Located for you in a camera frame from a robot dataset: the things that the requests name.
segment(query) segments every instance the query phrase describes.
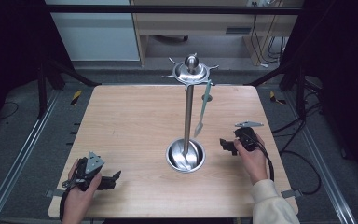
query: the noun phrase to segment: sleeve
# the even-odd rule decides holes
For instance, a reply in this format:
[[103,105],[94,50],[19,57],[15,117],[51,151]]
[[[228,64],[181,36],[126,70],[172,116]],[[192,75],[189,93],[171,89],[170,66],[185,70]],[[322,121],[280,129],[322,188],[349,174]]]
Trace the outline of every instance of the sleeve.
[[299,223],[295,210],[278,195],[274,182],[260,180],[252,187],[255,200],[254,224],[257,223]]

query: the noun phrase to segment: metal pole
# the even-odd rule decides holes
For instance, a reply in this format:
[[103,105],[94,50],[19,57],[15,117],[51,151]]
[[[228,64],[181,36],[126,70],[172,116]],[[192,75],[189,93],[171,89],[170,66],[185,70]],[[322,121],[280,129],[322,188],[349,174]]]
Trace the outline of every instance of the metal pole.
[[194,85],[190,85],[186,90],[186,116],[185,116],[185,138],[183,155],[187,155],[188,142],[190,141],[190,126],[191,126],[191,110],[193,107],[193,91]]

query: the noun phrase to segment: floor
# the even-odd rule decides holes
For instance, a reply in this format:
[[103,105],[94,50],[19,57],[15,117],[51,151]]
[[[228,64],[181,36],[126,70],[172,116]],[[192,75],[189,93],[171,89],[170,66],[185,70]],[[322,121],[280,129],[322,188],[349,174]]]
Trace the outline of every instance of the floor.
[[[280,43],[277,40],[270,52],[279,52]],[[206,65],[220,65],[211,73],[211,79],[217,85],[249,83],[278,66],[278,62],[270,63],[269,67],[253,66],[240,36],[190,36],[186,42],[181,37],[155,36],[150,38],[145,66],[115,63],[116,69],[96,70],[81,64],[77,71],[103,84],[175,84],[161,78],[172,71],[168,58],[181,62],[187,54],[194,52]],[[57,186],[92,94],[92,87],[66,75],[63,77],[66,86],[62,91],[54,91],[48,86],[52,107],[45,116],[46,123],[36,119],[35,82],[13,90],[0,112],[0,197],[4,202],[0,203],[0,223],[60,223],[48,217],[50,199],[45,197],[45,192]],[[296,86],[290,91],[281,91],[278,88],[281,78],[277,76],[257,87],[272,130],[296,119]],[[317,79],[309,79],[320,85]],[[81,97],[73,106],[71,102],[78,90],[82,90]],[[272,91],[277,100],[284,100],[286,104],[271,101]],[[306,95],[306,107],[310,108],[307,122],[286,149],[302,155],[306,161],[285,153],[282,162],[294,189],[307,193],[317,189],[318,183],[321,187],[313,194],[296,199],[298,217],[301,223],[358,223],[357,163],[342,159],[336,137],[323,109],[318,106],[317,94],[307,91]],[[300,124],[296,122],[289,129],[274,134],[279,149],[285,148]],[[33,139],[29,139],[30,133],[34,133]],[[321,175],[321,181],[312,167]],[[235,223],[239,221],[249,223],[246,217],[233,219]]]

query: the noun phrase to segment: metal base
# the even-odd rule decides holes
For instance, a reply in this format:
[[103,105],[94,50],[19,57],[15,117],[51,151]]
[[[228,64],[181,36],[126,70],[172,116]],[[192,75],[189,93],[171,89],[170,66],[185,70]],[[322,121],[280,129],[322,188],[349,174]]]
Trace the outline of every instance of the metal base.
[[184,155],[183,138],[176,139],[167,147],[166,158],[168,164],[176,171],[191,173],[198,170],[205,162],[205,150],[195,139],[190,139],[188,152]]

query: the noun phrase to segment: wooden table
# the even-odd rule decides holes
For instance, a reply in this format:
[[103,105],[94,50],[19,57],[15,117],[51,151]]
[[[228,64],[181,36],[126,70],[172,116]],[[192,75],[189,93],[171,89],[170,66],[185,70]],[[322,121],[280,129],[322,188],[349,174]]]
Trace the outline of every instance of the wooden table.
[[[205,85],[195,86],[191,136],[200,118]],[[254,201],[241,158],[224,151],[219,138],[234,139],[234,124],[264,123],[254,130],[265,141],[278,191],[290,189],[269,124],[254,87],[213,86],[197,140],[206,160],[194,173],[175,171],[168,145],[184,137],[184,85],[99,86],[89,100],[61,182],[77,158],[94,151],[105,160],[103,175],[122,174],[115,189],[97,191],[87,217],[250,217]],[[59,197],[48,213],[59,216]],[[296,201],[288,202],[297,211]]]

